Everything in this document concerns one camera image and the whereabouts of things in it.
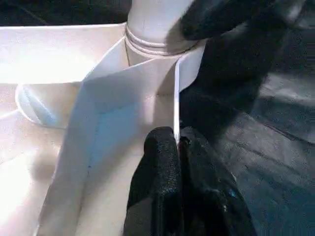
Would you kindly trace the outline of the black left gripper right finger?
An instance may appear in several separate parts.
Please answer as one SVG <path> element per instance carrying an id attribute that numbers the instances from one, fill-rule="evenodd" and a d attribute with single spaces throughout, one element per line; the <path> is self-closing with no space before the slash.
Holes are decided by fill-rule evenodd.
<path id="1" fill-rule="evenodd" d="M 186 235 L 256 235 L 235 176 L 207 139 L 197 130 L 185 127 L 181 131 L 179 150 Z"/>

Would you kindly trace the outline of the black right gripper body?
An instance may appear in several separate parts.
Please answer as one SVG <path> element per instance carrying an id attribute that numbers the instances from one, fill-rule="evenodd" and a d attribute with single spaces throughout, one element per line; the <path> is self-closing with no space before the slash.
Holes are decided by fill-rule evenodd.
<path id="1" fill-rule="evenodd" d="M 289 25 L 287 15 L 291 4 L 291 0 L 276 0 L 253 16 L 248 22 L 248 28 L 252 30 L 278 30 L 287 28 Z"/>

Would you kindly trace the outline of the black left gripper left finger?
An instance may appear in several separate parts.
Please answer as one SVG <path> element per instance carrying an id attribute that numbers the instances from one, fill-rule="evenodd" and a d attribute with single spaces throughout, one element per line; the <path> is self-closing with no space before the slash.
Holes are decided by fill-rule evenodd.
<path id="1" fill-rule="evenodd" d="M 181 236 L 182 177 L 172 128 L 150 131 L 143 151 L 130 184 L 124 235 Z"/>

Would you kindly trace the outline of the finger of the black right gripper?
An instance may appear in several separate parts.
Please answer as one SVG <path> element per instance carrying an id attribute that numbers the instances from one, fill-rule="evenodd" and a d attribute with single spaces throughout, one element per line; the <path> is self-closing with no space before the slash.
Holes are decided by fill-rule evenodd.
<path id="1" fill-rule="evenodd" d="M 248 0 L 195 0 L 180 19 L 184 39 L 211 38 L 230 31 L 248 18 Z"/>

